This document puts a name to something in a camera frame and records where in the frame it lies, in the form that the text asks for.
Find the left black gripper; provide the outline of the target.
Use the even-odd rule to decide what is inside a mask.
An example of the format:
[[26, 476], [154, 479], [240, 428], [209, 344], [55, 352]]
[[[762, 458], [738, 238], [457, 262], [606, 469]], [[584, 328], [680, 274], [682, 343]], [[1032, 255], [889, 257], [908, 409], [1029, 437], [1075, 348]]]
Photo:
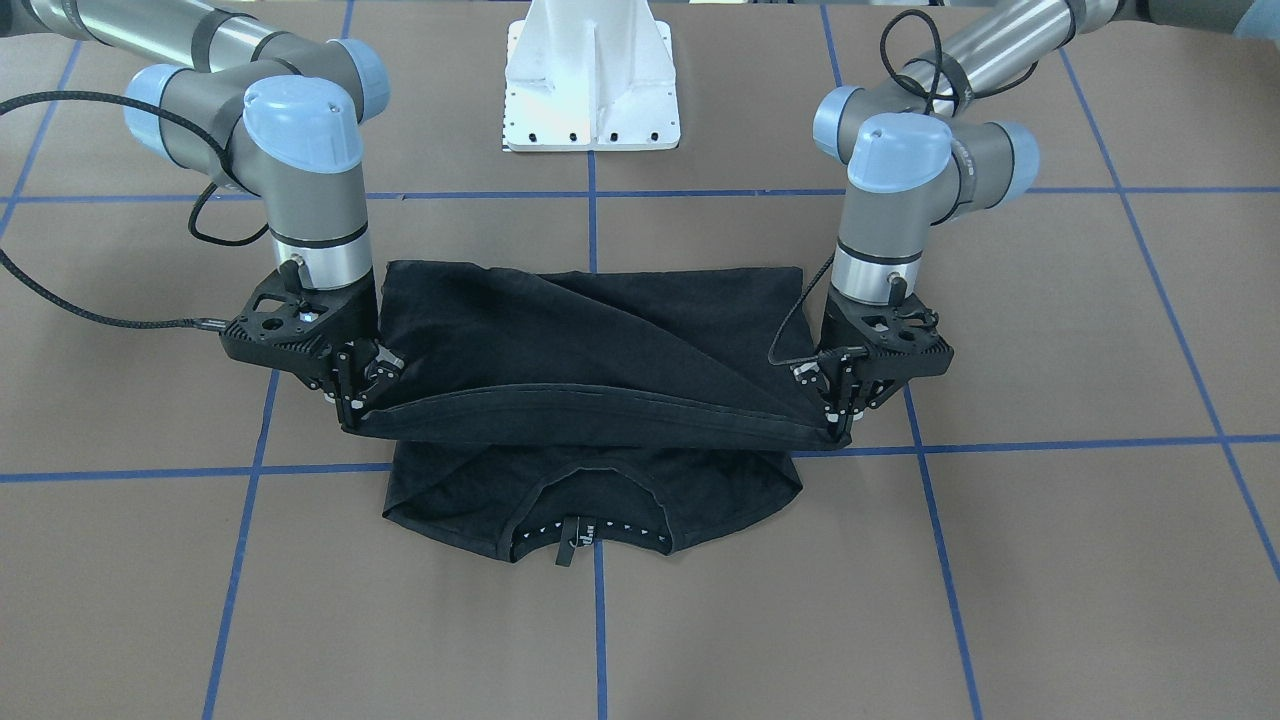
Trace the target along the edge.
[[794, 379], [817, 393], [832, 441], [851, 442], [852, 425], [909, 380], [943, 375], [955, 357], [938, 314], [914, 293], [897, 305], [856, 302], [828, 292], [818, 354], [790, 361]]

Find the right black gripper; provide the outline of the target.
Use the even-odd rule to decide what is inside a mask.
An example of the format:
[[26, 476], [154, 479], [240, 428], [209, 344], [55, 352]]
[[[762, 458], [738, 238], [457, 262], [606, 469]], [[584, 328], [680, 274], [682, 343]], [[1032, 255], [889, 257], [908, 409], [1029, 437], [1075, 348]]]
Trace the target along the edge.
[[375, 275], [338, 290], [307, 290], [298, 266], [279, 266], [220, 332], [228, 357], [292, 374], [320, 389], [353, 430], [403, 374], [404, 360], [378, 343]]

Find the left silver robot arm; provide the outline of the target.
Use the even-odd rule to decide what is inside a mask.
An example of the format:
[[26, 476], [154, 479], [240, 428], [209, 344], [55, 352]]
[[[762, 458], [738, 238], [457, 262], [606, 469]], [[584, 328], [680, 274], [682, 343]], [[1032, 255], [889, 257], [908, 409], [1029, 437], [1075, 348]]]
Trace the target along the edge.
[[1277, 38], [1275, 1], [1001, 1], [950, 38], [924, 19], [931, 46], [874, 88], [840, 86], [815, 110], [815, 146], [841, 161], [847, 187], [831, 258], [820, 340], [791, 361], [820, 389], [836, 445], [852, 423], [918, 377], [942, 375], [954, 348], [916, 296], [929, 231], [1025, 193], [1041, 150], [1023, 126], [968, 124], [974, 102], [1027, 81], [1038, 61], [1115, 20]]

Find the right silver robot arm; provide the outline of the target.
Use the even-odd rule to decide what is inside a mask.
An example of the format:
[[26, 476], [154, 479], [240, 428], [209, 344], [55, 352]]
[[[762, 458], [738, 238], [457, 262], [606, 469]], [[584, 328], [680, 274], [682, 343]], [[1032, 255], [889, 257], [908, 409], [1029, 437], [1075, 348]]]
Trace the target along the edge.
[[3, 266], [49, 302], [104, 325], [193, 329], [219, 336], [239, 363], [297, 377], [335, 405], [355, 432], [403, 363], [381, 345], [360, 127], [387, 109], [390, 82], [375, 50], [353, 38], [316, 42], [202, 1], [5, 1], [3, 36], [59, 35], [147, 58], [122, 95], [28, 94], [4, 111], [88, 101], [124, 110], [134, 140], [216, 190], [261, 199], [260, 231], [275, 268], [228, 320], [133, 322], [76, 306]]

